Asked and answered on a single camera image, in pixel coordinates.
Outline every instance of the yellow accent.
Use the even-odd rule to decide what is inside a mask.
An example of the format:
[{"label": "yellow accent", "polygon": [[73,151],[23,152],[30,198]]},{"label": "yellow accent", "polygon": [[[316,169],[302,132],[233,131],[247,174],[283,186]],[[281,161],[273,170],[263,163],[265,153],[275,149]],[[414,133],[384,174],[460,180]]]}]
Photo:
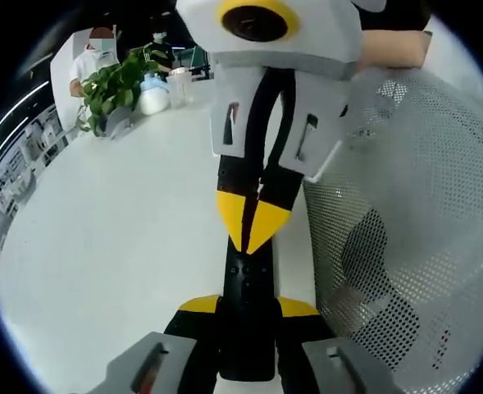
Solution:
[{"label": "yellow accent", "polygon": [[289,39],[299,31],[298,15],[289,6],[278,0],[225,0],[217,10],[219,23],[223,25],[223,16],[225,16],[228,11],[246,6],[266,8],[281,16],[288,28],[287,34],[281,38],[283,40]]},{"label": "yellow accent", "polygon": [[217,191],[217,209],[226,224],[226,230],[234,242],[235,248],[241,251],[241,229],[243,227],[243,211],[246,198],[225,191]]},{"label": "yellow accent", "polygon": [[290,211],[264,201],[257,202],[256,214],[250,229],[248,254],[254,253],[271,239],[289,220]]},{"label": "yellow accent", "polygon": [[216,312],[216,304],[218,298],[218,295],[209,295],[208,297],[194,298],[193,300],[182,304],[179,307],[179,310],[213,314]]},{"label": "yellow accent", "polygon": [[291,300],[290,298],[284,297],[278,297],[278,300],[280,302],[281,312],[284,318],[293,318],[296,316],[316,316],[320,314],[316,308],[306,302]]}]

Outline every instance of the white table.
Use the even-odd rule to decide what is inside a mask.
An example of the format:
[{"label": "white table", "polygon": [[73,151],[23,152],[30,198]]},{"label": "white table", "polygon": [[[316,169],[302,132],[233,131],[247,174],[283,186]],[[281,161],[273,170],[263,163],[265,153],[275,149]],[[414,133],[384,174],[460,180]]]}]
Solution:
[{"label": "white table", "polygon": [[[227,232],[216,210],[218,158],[208,129],[213,83],[194,88],[194,104],[143,119],[120,140],[77,138],[11,225],[0,258],[0,311],[50,392],[89,391],[109,361],[163,332],[179,305],[221,293]],[[303,192],[276,242],[281,294],[314,304]],[[219,382],[216,392],[259,389],[281,392],[278,379]]]}]

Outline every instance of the potted plant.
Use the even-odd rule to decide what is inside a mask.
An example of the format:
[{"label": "potted plant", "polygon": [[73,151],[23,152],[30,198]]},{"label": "potted plant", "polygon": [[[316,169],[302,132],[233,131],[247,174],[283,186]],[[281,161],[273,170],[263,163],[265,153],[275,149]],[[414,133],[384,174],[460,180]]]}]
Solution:
[{"label": "potted plant", "polygon": [[[154,51],[158,56],[164,53]],[[147,47],[130,51],[121,63],[104,67],[82,82],[84,105],[89,108],[87,120],[77,119],[83,131],[92,131],[96,136],[112,132],[120,121],[135,110],[141,94],[140,84],[145,74],[159,70],[159,65],[150,60]]]}]

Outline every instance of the perforated mesh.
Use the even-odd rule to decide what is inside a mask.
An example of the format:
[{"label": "perforated mesh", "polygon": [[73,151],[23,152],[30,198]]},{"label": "perforated mesh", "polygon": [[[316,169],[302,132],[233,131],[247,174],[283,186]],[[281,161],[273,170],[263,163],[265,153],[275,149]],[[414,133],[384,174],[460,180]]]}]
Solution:
[{"label": "perforated mesh", "polygon": [[317,306],[414,394],[483,356],[483,110],[422,71],[353,83],[344,144],[306,184]]}]

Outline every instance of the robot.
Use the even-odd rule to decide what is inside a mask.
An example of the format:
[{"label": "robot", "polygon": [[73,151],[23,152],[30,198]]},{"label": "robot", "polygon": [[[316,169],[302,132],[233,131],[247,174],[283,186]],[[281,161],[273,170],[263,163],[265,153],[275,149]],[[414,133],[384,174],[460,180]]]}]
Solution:
[{"label": "robot", "polygon": [[[353,0],[382,11],[385,0]],[[340,116],[360,57],[358,10],[349,0],[178,0],[194,40],[216,67],[211,131],[221,156],[217,207],[229,233],[222,295],[182,305],[112,361],[93,391],[213,393],[216,376],[281,377],[286,394],[401,392],[385,364],[335,338],[317,310],[276,296],[272,237],[303,179],[316,180],[339,147]],[[271,111],[283,117],[264,166]]]}]

